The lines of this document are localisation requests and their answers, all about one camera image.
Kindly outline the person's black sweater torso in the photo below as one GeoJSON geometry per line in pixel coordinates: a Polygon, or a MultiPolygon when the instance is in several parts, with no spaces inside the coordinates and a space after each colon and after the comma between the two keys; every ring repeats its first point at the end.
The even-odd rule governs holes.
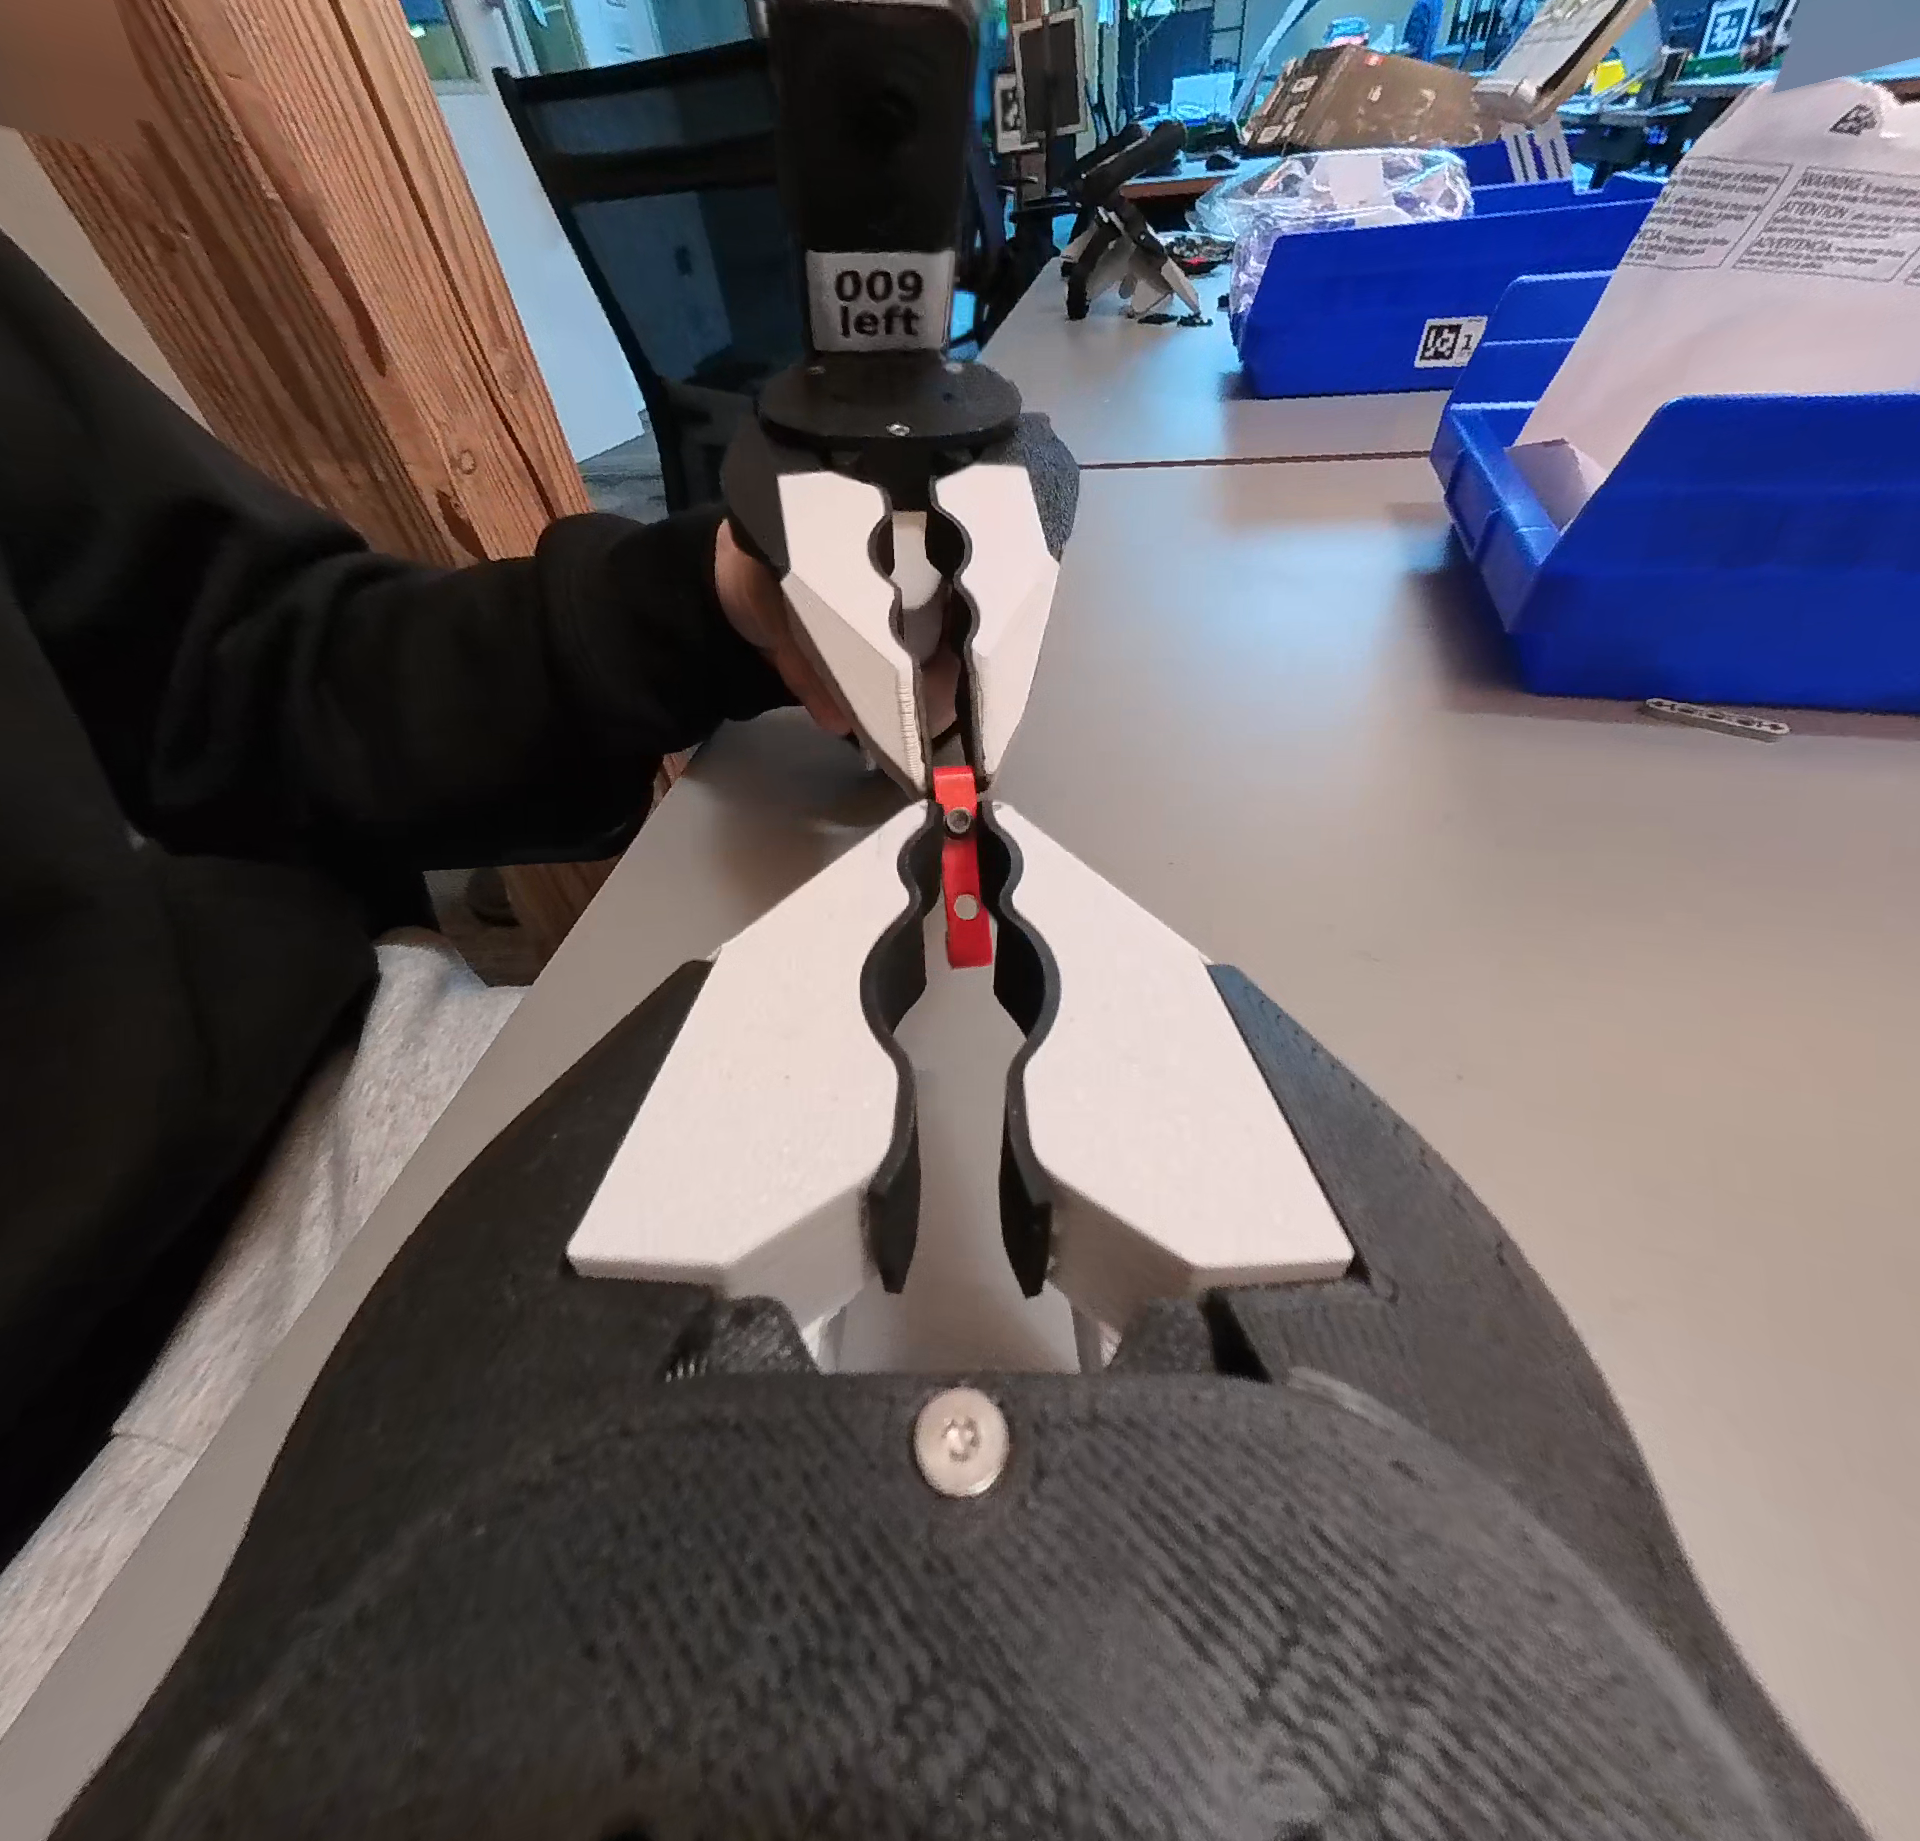
{"type": "Polygon", "coordinates": [[[475,584],[266,481],[5,240],[5,1557],[370,990],[404,889],[341,725],[475,584]]]}

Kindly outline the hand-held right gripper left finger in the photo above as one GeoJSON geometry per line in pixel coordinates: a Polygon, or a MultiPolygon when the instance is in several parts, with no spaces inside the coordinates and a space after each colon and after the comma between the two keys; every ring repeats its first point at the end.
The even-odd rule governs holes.
{"type": "Polygon", "coordinates": [[[899,805],[697,966],[690,1009],[565,1244],[583,1276],[776,1301],[824,1370],[910,1269],[914,1072],[939,829],[899,805]]]}

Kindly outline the red lego beam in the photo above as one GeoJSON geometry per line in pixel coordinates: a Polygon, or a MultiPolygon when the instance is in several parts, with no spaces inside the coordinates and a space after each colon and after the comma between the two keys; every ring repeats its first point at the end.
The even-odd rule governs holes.
{"type": "Polygon", "coordinates": [[[941,765],[929,774],[941,819],[941,889],[944,947],[951,968],[993,965],[993,922],[982,893],[979,787],[970,765],[941,765]]]}

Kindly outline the black mesh office chair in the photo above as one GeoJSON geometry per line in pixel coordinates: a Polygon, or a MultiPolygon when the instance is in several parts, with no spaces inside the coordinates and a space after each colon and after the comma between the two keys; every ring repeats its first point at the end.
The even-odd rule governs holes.
{"type": "Polygon", "coordinates": [[[939,7],[801,15],[769,42],[498,72],[640,388],[668,510],[720,500],[766,383],[779,430],[856,449],[973,452],[1017,413],[946,348],[978,30],[939,7]]]}

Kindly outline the idle black gripper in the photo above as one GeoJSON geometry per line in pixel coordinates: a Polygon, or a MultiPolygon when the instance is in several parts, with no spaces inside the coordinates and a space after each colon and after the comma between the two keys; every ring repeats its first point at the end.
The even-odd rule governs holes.
{"type": "Polygon", "coordinates": [[[1181,121],[1134,121],[1101,144],[1069,182],[1066,193],[1077,209],[1074,237],[1062,251],[1069,320],[1086,320],[1094,299],[1117,290],[1131,320],[1166,317],[1175,308],[1181,326],[1212,326],[1186,270],[1125,195],[1137,176],[1163,173],[1183,151],[1181,121]]]}

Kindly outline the person's left forearm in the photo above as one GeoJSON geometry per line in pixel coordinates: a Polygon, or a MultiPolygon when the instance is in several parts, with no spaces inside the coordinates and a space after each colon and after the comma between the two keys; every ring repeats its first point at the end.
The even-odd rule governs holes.
{"type": "Polygon", "coordinates": [[[659,763],[801,700],[721,588],[716,513],[574,517],[534,557],[373,552],[311,510],[195,513],[89,725],[180,853],[420,869],[583,853],[659,763]]]}

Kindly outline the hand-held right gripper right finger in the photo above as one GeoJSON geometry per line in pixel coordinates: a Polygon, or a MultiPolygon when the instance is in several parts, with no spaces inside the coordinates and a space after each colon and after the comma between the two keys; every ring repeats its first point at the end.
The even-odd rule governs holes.
{"type": "Polygon", "coordinates": [[[994,995],[1019,1029],[1010,1266],[1101,1370],[1155,1301],[1347,1276],[1355,1242],[1229,1004],[1238,975],[1003,804],[982,820],[994,995]]]}

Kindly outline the marker tag stand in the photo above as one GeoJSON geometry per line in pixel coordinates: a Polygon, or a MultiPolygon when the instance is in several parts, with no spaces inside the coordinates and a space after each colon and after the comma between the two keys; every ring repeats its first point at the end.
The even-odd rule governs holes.
{"type": "Polygon", "coordinates": [[[1046,12],[1010,30],[1012,69],[997,77],[997,151],[1025,151],[1085,133],[1083,8],[1046,12]]]}

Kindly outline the white printed plastic bag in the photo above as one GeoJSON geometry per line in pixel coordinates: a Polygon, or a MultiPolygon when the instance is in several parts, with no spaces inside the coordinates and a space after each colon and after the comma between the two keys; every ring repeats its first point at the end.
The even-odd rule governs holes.
{"type": "Polygon", "coordinates": [[[1675,399],[1916,373],[1916,77],[1767,81],[1669,173],[1513,457],[1567,524],[1675,399]]]}

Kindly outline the wooden post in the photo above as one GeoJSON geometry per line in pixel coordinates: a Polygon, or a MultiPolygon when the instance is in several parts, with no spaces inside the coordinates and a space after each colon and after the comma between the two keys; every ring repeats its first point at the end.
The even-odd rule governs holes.
{"type": "Polygon", "coordinates": [[[5,0],[5,124],[271,481],[448,565],[588,510],[397,0],[5,0]]]}

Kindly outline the clear plastic bag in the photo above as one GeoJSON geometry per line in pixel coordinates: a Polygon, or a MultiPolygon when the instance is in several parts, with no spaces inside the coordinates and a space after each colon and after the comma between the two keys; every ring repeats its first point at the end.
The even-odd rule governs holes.
{"type": "Polygon", "coordinates": [[[1295,151],[1206,190],[1186,230],[1229,243],[1245,271],[1283,240],[1456,223],[1474,211],[1465,161],[1445,147],[1295,151]]]}

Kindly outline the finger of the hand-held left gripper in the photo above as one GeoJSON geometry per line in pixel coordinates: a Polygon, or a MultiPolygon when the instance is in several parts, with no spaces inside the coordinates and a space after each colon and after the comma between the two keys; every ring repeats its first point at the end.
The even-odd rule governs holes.
{"type": "Polygon", "coordinates": [[[1026,712],[1060,565],[1025,463],[961,464],[931,479],[929,504],[960,535],[950,577],[964,615],[957,719],[974,780],[993,789],[1026,712]]]}
{"type": "Polygon", "coordinates": [[[783,598],[856,736],[913,796],[929,793],[920,662],[903,634],[899,586],[877,560],[892,510],[877,483],[834,468],[778,477],[783,598]]]}

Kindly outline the brown cardboard box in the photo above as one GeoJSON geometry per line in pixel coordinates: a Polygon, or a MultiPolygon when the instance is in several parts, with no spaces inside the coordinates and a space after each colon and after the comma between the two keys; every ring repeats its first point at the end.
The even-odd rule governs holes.
{"type": "Polygon", "coordinates": [[[1465,147],[1503,135],[1474,104],[1474,77],[1364,44],[1293,59],[1242,127],[1242,155],[1465,147]]]}

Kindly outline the blue plastic storage bin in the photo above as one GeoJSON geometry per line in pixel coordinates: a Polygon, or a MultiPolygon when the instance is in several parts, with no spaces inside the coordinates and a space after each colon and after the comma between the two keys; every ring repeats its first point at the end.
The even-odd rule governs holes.
{"type": "Polygon", "coordinates": [[[1304,232],[1271,243],[1229,330],[1256,399],[1449,389],[1526,277],[1609,275],[1654,177],[1477,188],[1460,218],[1304,232]]]}
{"type": "Polygon", "coordinates": [[[1564,127],[1509,128],[1494,138],[1460,146],[1454,151],[1477,195],[1530,183],[1571,183],[1578,193],[1575,161],[1564,127]]]}
{"type": "Polygon", "coordinates": [[[1916,391],[1673,399],[1587,506],[1550,508],[1514,448],[1603,282],[1513,282],[1430,452],[1519,681],[1916,716],[1916,391]]]}

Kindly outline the small grey lego beam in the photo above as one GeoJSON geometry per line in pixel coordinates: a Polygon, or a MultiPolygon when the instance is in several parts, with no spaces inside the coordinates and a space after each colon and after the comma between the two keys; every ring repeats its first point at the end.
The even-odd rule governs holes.
{"type": "Polygon", "coordinates": [[[1751,743],[1780,743],[1791,736],[1791,726],[1788,722],[1706,703],[1654,697],[1639,703],[1639,713],[1663,725],[1691,726],[1751,743]]]}

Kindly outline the person's left hand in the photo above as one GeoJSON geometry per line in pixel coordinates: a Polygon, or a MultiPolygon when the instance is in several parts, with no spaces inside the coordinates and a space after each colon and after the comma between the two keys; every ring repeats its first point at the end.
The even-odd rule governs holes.
{"type": "Polygon", "coordinates": [[[839,739],[864,739],[868,728],[824,671],[786,594],[786,579],[746,542],[730,513],[716,527],[711,579],[733,632],[773,668],[803,712],[839,739]]]}

